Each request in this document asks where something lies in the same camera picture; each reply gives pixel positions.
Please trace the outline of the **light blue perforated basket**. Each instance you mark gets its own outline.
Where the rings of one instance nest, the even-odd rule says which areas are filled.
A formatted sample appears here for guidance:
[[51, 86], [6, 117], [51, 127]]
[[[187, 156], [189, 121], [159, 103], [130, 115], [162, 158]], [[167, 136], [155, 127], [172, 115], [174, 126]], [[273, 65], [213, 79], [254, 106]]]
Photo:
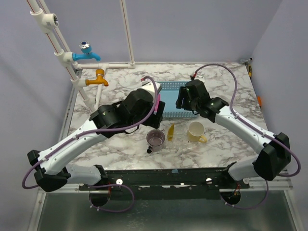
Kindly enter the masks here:
[[160, 101], [165, 103], [163, 118], [196, 118], [191, 111], [176, 108], [180, 87], [184, 87], [187, 81], [159, 81], [161, 86]]

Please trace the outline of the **purple mug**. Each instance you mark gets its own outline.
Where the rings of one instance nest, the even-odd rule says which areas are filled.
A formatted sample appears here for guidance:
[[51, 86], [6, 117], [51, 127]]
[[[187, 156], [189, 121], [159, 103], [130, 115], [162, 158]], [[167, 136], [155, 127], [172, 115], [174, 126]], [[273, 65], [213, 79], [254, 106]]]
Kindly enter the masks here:
[[153, 129], [149, 131], [146, 135], [146, 141], [147, 141], [147, 153], [151, 154], [153, 152], [159, 152], [164, 147], [165, 142], [165, 134], [158, 129]]

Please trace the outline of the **yellow mug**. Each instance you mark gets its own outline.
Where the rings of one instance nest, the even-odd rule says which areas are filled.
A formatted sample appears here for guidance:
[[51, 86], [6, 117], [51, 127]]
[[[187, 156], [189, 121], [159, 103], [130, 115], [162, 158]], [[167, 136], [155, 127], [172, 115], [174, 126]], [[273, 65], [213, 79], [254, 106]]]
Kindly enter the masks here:
[[207, 143], [207, 138], [205, 137], [205, 127], [202, 123], [197, 121], [192, 122], [188, 126], [187, 137], [190, 142]]

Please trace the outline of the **clear textured glass tray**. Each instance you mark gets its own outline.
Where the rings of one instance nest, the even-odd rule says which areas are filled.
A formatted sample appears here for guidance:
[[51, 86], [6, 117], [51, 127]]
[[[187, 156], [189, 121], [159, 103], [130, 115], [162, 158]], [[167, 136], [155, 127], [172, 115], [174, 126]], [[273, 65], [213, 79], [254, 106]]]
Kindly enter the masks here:
[[192, 144], [189, 142], [186, 133], [178, 133], [174, 131], [171, 141], [168, 139], [165, 142], [165, 150], [170, 152], [191, 151]]

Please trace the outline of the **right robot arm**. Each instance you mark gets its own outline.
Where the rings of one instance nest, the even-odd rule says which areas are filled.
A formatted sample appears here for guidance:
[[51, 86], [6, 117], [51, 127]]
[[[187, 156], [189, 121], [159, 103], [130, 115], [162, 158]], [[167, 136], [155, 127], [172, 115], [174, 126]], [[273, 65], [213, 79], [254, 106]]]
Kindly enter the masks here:
[[244, 178], [261, 177], [272, 181], [291, 162], [289, 138], [257, 127], [241, 117], [220, 97], [211, 98], [200, 80], [192, 80], [179, 88], [176, 108], [196, 111], [201, 117], [223, 126], [246, 142], [257, 153], [256, 158], [236, 162], [227, 167], [222, 185], [233, 188]]

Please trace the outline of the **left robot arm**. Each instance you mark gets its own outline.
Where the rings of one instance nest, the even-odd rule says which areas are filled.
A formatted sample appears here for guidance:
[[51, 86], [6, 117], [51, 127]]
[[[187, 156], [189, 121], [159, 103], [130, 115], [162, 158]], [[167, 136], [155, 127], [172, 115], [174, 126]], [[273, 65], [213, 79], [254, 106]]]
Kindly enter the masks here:
[[100, 106], [75, 132], [53, 147], [30, 151], [27, 157], [37, 186], [53, 192], [66, 184], [83, 183], [102, 190], [108, 181], [102, 166], [82, 167], [70, 162], [90, 147], [131, 128], [159, 128], [165, 104], [158, 100], [158, 93], [144, 88], [134, 90], [122, 101]]

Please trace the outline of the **orange tap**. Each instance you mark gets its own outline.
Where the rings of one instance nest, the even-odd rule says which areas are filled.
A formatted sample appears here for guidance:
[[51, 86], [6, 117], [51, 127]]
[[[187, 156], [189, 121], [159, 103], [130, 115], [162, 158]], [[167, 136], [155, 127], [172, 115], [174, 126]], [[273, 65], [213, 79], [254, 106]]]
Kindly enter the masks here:
[[95, 76], [96, 76], [95, 79], [86, 79], [85, 80], [86, 86], [89, 86], [89, 85], [100, 85], [100, 84], [103, 84], [106, 87], [109, 86], [108, 81], [104, 78], [105, 71], [103, 69], [97, 69], [95, 71]]

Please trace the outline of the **orange clip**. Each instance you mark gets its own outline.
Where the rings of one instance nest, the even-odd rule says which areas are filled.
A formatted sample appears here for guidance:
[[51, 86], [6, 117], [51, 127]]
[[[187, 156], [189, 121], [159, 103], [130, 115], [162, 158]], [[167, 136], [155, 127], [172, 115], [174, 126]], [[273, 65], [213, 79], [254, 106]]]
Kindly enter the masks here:
[[257, 101], [260, 107], [262, 107], [262, 100], [259, 96], [257, 96]]

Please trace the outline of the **yellow clamp tool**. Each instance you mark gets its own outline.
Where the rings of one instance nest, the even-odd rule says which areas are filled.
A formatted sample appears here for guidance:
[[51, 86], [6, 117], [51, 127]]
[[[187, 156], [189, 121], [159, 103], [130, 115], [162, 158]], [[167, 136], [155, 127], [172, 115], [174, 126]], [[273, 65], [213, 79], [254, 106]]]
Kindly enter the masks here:
[[240, 62], [246, 66], [250, 78], [252, 78], [252, 66], [251, 66], [252, 61], [253, 61], [252, 57], [250, 57], [249, 59], [240, 60]]

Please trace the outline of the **blue tap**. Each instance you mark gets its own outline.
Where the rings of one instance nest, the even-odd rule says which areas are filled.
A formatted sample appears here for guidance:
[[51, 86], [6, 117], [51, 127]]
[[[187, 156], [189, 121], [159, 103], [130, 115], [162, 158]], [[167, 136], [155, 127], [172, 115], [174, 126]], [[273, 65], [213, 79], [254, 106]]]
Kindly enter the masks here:
[[73, 53], [72, 58], [74, 61], [78, 60], [86, 60], [86, 59], [95, 59], [96, 61], [100, 61], [101, 57], [100, 55], [94, 53], [92, 51], [91, 44], [88, 41], [82, 41], [79, 44], [81, 54]]

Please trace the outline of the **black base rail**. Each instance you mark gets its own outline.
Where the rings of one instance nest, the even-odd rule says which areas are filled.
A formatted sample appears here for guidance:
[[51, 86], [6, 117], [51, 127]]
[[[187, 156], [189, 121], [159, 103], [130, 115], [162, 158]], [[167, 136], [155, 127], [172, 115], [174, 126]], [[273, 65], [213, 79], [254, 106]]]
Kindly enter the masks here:
[[83, 185], [80, 191], [89, 192], [96, 199], [104, 196], [112, 200], [219, 200], [220, 190], [227, 192], [235, 188], [248, 189], [249, 184], [236, 182], [223, 167], [151, 169], [151, 170], [108, 170], [104, 189]]

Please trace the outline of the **white pvc pipe frame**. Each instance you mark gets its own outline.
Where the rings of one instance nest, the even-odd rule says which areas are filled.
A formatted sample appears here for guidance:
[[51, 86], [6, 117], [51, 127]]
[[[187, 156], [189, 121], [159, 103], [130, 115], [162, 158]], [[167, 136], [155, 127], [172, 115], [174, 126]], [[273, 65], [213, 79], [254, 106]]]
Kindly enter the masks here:
[[101, 63], [95, 59], [86, 59], [74, 61], [72, 58], [73, 52], [70, 51], [60, 29], [58, 17], [54, 13], [50, 13], [45, 1], [43, 0], [28, 0], [31, 11], [30, 14], [33, 16], [38, 26], [40, 27], [43, 34], [45, 34], [50, 41], [54, 55], [57, 57], [59, 63], [67, 70], [70, 75], [70, 81], [73, 84], [73, 89], [77, 90], [81, 95], [84, 104], [93, 112], [98, 109], [100, 96], [103, 88], [103, 84], [100, 85], [89, 85], [86, 86], [85, 80], [79, 78], [76, 74], [77, 70], [86, 69], [103, 69], [106, 73], [108, 69], [116, 68], [135, 68], [135, 60], [133, 55], [133, 48], [130, 36], [130, 29], [128, 23], [128, 14], [126, 2], [120, 1], [121, 13], [123, 16], [123, 23], [125, 34], [128, 44], [129, 62], [123, 64], [112, 64], [112, 63]]

